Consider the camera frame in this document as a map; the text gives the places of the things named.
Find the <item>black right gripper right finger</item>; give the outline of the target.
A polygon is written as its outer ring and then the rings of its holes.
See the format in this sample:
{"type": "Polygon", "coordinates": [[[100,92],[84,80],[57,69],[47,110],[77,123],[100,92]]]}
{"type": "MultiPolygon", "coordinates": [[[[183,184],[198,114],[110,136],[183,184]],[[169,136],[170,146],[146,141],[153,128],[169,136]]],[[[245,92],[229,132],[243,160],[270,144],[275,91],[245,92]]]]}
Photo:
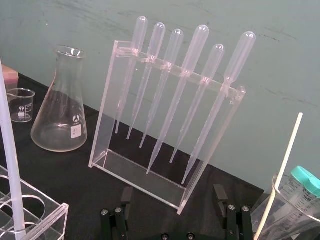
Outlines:
{"type": "Polygon", "coordinates": [[[237,207],[230,202],[221,184],[213,185],[213,207],[225,230],[224,240],[252,239],[251,209],[247,205],[237,207]]]}

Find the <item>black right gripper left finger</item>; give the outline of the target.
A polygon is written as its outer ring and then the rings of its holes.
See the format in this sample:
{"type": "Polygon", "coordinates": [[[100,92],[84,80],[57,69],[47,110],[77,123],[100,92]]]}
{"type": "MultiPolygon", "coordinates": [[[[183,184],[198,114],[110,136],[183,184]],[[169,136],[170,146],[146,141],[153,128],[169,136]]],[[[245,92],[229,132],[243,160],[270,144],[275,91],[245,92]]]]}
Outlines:
{"type": "Polygon", "coordinates": [[[134,195],[134,188],[124,188],[120,206],[114,209],[103,208],[100,213],[101,235],[103,240],[128,240],[128,220],[131,210],[131,203],[134,195]]]}

